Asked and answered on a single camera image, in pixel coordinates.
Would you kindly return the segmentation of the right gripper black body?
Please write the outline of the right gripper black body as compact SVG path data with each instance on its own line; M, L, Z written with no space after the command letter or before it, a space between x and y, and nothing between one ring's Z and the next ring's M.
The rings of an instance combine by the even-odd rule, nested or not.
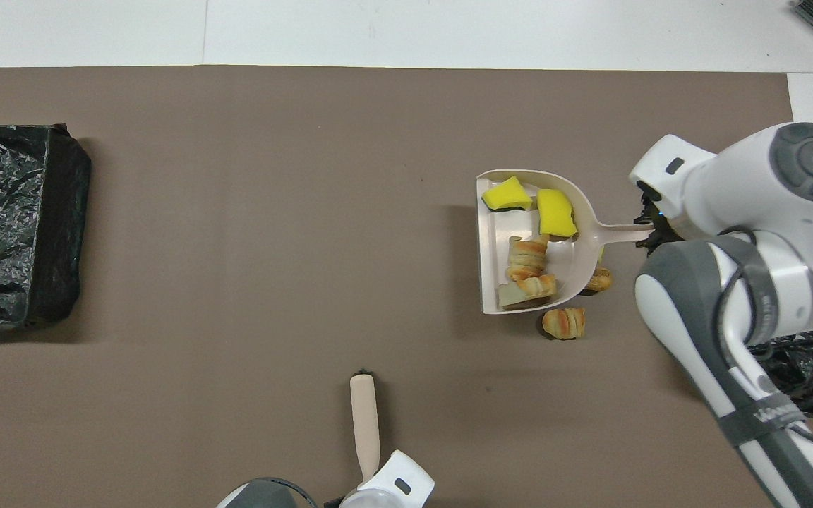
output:
M653 228L653 231L646 236L645 240L636 242L637 248L644 248L649 256L658 246L664 243L676 242L680 240L680 235L671 228L668 219L659 208L663 196L657 190L645 182L636 182L636 187L642 193L641 214L636 218L636 225L644 225Z

